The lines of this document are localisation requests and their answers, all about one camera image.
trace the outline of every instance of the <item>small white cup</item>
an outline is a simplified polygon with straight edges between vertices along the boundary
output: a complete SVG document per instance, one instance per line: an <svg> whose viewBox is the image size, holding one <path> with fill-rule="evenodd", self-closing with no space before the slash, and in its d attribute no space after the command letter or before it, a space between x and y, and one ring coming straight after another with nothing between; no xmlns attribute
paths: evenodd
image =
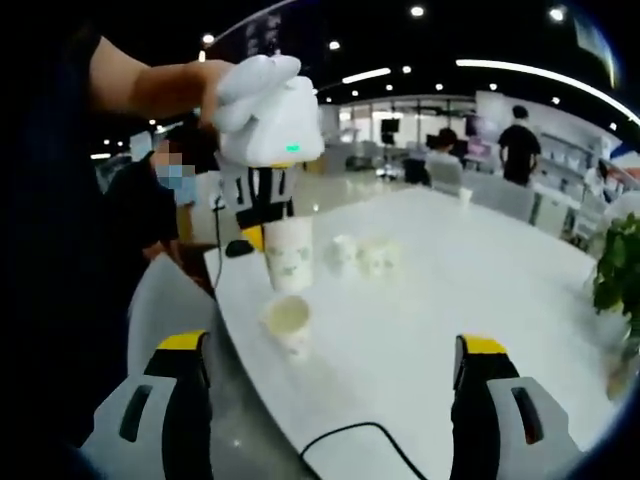
<svg viewBox="0 0 640 480"><path fill-rule="evenodd" d="M398 246L385 239L369 240L362 243L358 259L365 276L383 277L398 268Z"/></svg>
<svg viewBox="0 0 640 480"><path fill-rule="evenodd" d="M460 198L460 203L463 207L466 207L471 203L472 196L473 190L469 190L468 188L460 188L458 191L458 198Z"/></svg>
<svg viewBox="0 0 640 480"><path fill-rule="evenodd" d="M309 358L309 316L309 305L298 296L277 300L267 309L264 324L293 360Z"/></svg>
<svg viewBox="0 0 640 480"><path fill-rule="evenodd" d="M331 242L331 266L339 275L358 271L358 242L349 235L338 235Z"/></svg>

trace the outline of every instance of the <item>black cable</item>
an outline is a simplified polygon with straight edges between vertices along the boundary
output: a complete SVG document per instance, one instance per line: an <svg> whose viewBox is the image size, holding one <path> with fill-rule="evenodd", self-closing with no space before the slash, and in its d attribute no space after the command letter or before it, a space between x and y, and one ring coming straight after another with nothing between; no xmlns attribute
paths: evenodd
<svg viewBox="0 0 640 480"><path fill-rule="evenodd" d="M391 443L391 446L396 450L398 455L400 455L400 458L402 458L405 465L409 467L409 470L411 470L413 474L420 480L427 480L427 477L425 477L424 475L422 475L422 473L420 473L420 470L418 470L418 467L416 467L413 463L411 463L411 460L409 460L409 458L405 455L405 453L402 451L400 446L393 439L391 434L387 432L387 430L382 425L375 422L355 423L347 427L337 428L336 430L332 430L331 432L325 433L324 435L320 435L318 438L313 440L309 445L304 447L304 449L300 453L300 458L302 459L302 461L304 461L304 454L307 453L307 451L311 447L313 447L316 443L318 443L322 439L327 438L333 435L334 433L340 433L340 432L344 432L345 430L351 430L352 428L358 428L358 427L376 427L377 429L379 429L384 434L384 436L387 437L387 440L389 440L389 443Z"/></svg>
<svg viewBox="0 0 640 480"><path fill-rule="evenodd" d="M213 215L216 219L216 243L218 244L218 273L216 274L216 281L213 285L213 293L218 288L218 282L220 281L220 275L222 275L222 243L220 242L220 214L218 213L218 204L220 202L220 196L216 198L216 203L213 207Z"/></svg>

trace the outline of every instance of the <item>black shirt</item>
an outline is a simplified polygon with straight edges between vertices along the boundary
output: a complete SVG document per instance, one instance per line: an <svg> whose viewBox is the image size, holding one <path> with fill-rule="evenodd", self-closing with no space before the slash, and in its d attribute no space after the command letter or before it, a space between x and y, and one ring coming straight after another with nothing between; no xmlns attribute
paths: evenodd
<svg viewBox="0 0 640 480"><path fill-rule="evenodd" d="M508 149L504 178L527 183L531 175L531 157L541 152L536 136L527 127L512 125L502 132L498 143Z"/></svg>
<svg viewBox="0 0 640 480"><path fill-rule="evenodd" d="M158 241L178 238L173 190L158 183L150 157L120 170L106 193L121 241L140 255Z"/></svg>
<svg viewBox="0 0 640 480"><path fill-rule="evenodd" d="M6 393L21 431L79 445L95 408L126 375L132 292L120 281L110 214L84 141L100 37L67 40L47 42L40 77L24 90L3 148L3 337L15 355L5 365Z"/></svg>

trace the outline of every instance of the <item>white paper cup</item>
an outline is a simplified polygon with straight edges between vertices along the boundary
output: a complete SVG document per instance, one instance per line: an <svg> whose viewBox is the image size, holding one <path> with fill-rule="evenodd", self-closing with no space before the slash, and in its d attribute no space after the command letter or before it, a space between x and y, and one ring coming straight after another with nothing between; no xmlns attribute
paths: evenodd
<svg viewBox="0 0 640 480"><path fill-rule="evenodd" d="M469 190L468 188L461 188L458 191L458 198L460 198L460 203L463 207L466 207L471 203L471 197L473 196L473 190Z"/></svg>
<svg viewBox="0 0 640 480"><path fill-rule="evenodd" d="M361 244L358 260L360 269L365 276L387 276L398 268L398 245L386 239L368 240Z"/></svg>
<svg viewBox="0 0 640 480"><path fill-rule="evenodd" d="M277 300L267 309L264 319L267 329L295 360L309 357L309 316L309 305L298 296Z"/></svg>
<svg viewBox="0 0 640 480"><path fill-rule="evenodd" d="M358 271L358 242L349 235L338 235L331 242L331 263L339 275Z"/></svg>
<svg viewBox="0 0 640 480"><path fill-rule="evenodd" d="M298 292L313 283L311 217L293 217L264 226L265 254L271 286Z"/></svg>

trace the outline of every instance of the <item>cafeteria table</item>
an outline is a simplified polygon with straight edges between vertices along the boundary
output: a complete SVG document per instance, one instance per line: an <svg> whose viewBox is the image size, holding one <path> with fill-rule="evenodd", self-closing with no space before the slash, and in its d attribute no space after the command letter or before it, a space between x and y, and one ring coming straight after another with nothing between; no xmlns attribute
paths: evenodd
<svg viewBox="0 0 640 480"><path fill-rule="evenodd" d="M261 324L265 307L282 297L270 286L262 254L224 258L216 293L260 398L321 478L410 478L373 429L314 443L366 422L383 426L426 478L449 478L461 333L503 344L520 374L535 378L566 410L582 450L612 421L599 352L581 334L592 315L582 286L594 265L583 252L424 188L319 214L313 228L314 284L299 292L311 309L306 362L292 362ZM324 258L331 240L344 234L398 242L396 275L336 278ZM216 251L206 255L210 275L217 260Z"/></svg>

